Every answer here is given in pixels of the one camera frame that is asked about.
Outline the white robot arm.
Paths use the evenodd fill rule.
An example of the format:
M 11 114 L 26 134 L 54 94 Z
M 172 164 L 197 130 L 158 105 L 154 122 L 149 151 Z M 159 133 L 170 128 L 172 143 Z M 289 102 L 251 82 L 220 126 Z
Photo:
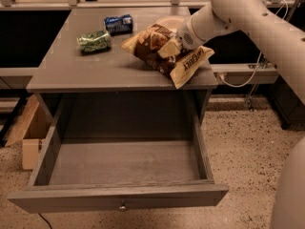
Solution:
M 179 48 L 193 50 L 241 30 L 305 103 L 305 31 L 270 12 L 263 0 L 211 0 L 177 25 Z M 305 138 L 283 166 L 276 189 L 271 229 L 305 229 Z

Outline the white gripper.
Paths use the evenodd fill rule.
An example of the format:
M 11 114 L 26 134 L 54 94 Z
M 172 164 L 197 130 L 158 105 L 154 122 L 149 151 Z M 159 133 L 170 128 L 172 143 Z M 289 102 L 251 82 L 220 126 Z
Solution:
M 176 31 L 177 38 L 171 38 L 159 51 L 161 58 L 179 55 L 182 47 L 187 50 L 194 50 L 206 43 L 199 38 L 193 30 L 192 18 L 185 19 Z

